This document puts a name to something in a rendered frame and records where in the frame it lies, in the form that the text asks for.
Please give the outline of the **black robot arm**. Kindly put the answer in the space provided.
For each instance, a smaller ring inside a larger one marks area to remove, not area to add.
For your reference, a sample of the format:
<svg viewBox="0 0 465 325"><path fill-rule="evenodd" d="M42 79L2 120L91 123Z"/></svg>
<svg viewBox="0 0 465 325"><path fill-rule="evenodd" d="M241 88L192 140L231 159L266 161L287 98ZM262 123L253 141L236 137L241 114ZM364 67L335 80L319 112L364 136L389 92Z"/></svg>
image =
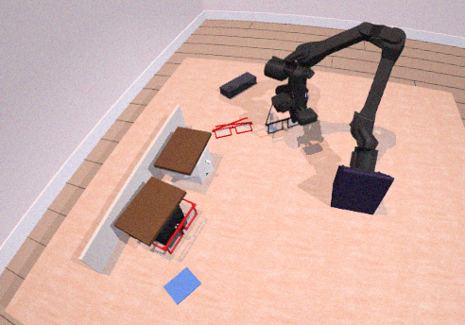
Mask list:
<svg viewBox="0 0 465 325"><path fill-rule="evenodd" d="M357 141L350 158L351 169L375 173L375 165L379 150L378 141L373 136L376 112L387 87L392 66L400 57L405 47L406 34L398 27L377 25L368 22L342 31L324 41L309 42L299 45L295 51L284 59L272 56L265 64L264 76L283 82L288 79L288 87L294 91L306 88L306 80L315 72L311 69L328 55L363 41L382 48L378 70L367 96L364 108L353 112L350 133ZM288 112L296 109L295 96L286 92L270 98L276 112Z"/></svg>

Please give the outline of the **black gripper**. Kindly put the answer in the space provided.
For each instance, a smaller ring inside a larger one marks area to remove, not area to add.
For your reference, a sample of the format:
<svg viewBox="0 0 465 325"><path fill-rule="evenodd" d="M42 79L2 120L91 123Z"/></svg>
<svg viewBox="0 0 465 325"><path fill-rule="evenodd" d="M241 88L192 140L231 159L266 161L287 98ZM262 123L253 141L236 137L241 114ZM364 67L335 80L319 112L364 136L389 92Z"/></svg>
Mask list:
<svg viewBox="0 0 465 325"><path fill-rule="evenodd" d="M292 123L298 122L301 126L309 125L318 121L318 115L312 108L307 108L304 103L307 103L307 99L305 98L305 94L309 93L309 89L306 87L300 91L294 91L288 87L288 84L285 85L278 85L275 88L275 94L288 92L292 96L295 96L296 99L296 109L289 111L290 117L292 117Z"/></svg>

